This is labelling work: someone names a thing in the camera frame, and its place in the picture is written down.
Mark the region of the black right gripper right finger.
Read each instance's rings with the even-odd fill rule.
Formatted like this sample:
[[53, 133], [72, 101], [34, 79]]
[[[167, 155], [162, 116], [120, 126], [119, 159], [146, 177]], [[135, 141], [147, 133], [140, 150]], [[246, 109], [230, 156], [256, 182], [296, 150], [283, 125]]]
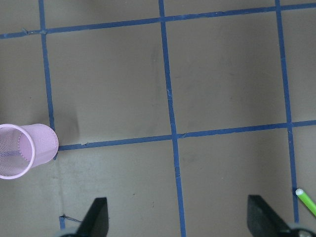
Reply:
[[253, 237], [289, 237], [290, 227], [260, 195], [247, 198], [247, 227]]

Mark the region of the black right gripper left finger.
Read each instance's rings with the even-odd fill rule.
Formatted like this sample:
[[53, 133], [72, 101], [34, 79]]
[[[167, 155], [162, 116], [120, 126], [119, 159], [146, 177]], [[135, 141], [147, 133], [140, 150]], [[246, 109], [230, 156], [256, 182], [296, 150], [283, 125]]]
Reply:
[[76, 231], [77, 237], [106, 237], [109, 214], [106, 197], [96, 198]]

